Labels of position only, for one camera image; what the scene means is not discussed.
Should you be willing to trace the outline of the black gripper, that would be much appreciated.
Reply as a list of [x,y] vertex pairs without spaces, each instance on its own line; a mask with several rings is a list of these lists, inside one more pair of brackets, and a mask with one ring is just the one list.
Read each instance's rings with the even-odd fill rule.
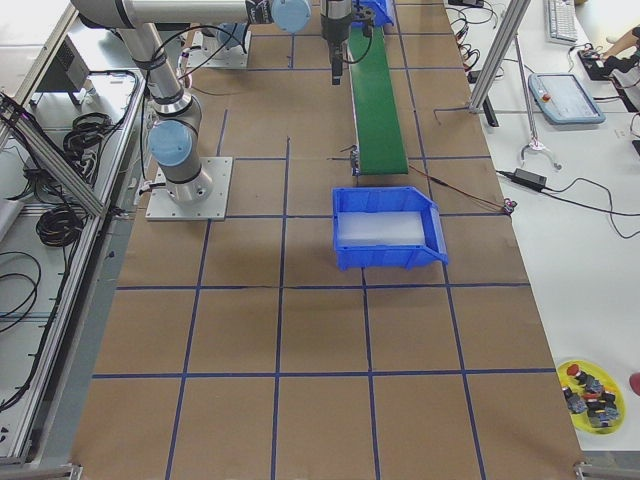
[[321,35],[329,43],[331,83],[340,84],[343,76],[343,43],[349,36],[349,1],[320,1]]

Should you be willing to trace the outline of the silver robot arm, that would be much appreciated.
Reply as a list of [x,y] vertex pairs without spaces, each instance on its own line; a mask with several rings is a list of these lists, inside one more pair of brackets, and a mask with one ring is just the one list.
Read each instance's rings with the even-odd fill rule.
[[160,117],[149,133],[148,148],[164,174],[169,199],[184,206],[211,196],[215,178],[197,153],[200,103],[170,66],[156,25],[186,23],[213,29],[223,23],[275,24],[293,34],[303,30],[312,16],[309,1],[74,1],[72,5],[89,22],[117,30],[132,60],[147,75]]
[[247,23],[221,23],[213,27],[203,28],[201,48],[209,55],[214,52],[229,54],[239,51],[246,54],[248,24]]

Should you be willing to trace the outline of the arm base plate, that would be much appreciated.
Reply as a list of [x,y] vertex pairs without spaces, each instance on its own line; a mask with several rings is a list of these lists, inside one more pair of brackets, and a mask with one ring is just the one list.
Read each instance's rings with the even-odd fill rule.
[[192,70],[198,65],[213,69],[246,69],[249,60],[251,33],[240,33],[237,40],[233,38],[223,46],[228,36],[222,33],[203,35],[194,34],[186,59],[186,68]]
[[224,221],[232,178],[232,157],[200,157],[199,176],[190,183],[175,184],[158,168],[145,217],[149,221]]

